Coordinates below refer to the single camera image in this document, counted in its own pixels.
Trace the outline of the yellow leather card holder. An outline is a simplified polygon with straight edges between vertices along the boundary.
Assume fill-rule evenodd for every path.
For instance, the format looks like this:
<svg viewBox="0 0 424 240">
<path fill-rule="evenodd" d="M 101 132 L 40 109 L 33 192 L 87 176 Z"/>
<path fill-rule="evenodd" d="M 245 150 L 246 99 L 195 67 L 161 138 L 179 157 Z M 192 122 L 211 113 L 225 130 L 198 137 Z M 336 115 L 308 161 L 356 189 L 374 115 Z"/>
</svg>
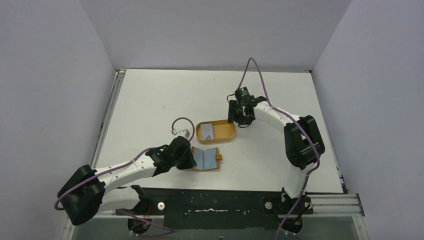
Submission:
<svg viewBox="0 0 424 240">
<path fill-rule="evenodd" d="M 219 148 L 199 149 L 191 147 L 191 153 L 196 166 L 191 169 L 198 172 L 208 172 L 220 169 L 220 161 L 223 159 Z"/>
</svg>

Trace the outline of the silver credit card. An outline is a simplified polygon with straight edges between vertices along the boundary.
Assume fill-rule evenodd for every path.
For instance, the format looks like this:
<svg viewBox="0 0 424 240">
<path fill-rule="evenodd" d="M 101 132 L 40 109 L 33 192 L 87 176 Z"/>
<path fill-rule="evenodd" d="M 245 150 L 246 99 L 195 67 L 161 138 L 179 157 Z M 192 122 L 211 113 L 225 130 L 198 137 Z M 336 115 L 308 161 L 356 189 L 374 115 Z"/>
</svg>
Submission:
<svg viewBox="0 0 424 240">
<path fill-rule="evenodd" d="M 202 140 L 213 140 L 215 138 L 212 123 L 202 123 L 200 125 L 200 132 Z"/>
</svg>

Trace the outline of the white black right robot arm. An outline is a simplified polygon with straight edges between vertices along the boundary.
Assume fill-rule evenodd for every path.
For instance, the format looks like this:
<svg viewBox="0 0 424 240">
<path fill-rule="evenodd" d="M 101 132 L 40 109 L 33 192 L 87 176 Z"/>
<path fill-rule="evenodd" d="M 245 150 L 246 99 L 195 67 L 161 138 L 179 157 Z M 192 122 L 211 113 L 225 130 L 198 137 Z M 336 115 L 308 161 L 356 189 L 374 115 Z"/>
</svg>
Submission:
<svg viewBox="0 0 424 240">
<path fill-rule="evenodd" d="M 301 207 L 299 197 L 305 192 L 306 178 L 319 166 L 320 156 L 325 152 L 315 118 L 290 114 L 269 104 L 264 96 L 251 95 L 246 87 L 236 89 L 233 95 L 235 99 L 228 102 L 229 123 L 245 128 L 259 120 L 283 134 L 285 154 L 291 167 L 282 188 L 287 196 L 281 199 L 281 207 L 286 213 L 295 213 Z"/>
</svg>

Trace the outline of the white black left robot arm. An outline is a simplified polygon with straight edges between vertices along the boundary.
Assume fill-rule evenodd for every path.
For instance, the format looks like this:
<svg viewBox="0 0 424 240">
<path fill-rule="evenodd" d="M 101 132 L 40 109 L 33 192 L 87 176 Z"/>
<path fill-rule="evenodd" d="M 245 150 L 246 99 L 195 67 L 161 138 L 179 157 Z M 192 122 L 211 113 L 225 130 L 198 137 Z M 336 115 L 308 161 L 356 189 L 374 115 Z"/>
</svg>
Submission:
<svg viewBox="0 0 424 240">
<path fill-rule="evenodd" d="M 167 173 L 173 167 L 187 170 L 196 165 L 190 140 L 179 135 L 170 144 L 147 148 L 122 164 L 79 167 L 59 190 L 54 208 L 65 211 L 75 226 L 88 222 L 99 212 L 114 209 L 128 209 L 141 215 L 147 211 L 148 200 L 141 196 L 139 188 L 127 184 Z"/>
</svg>

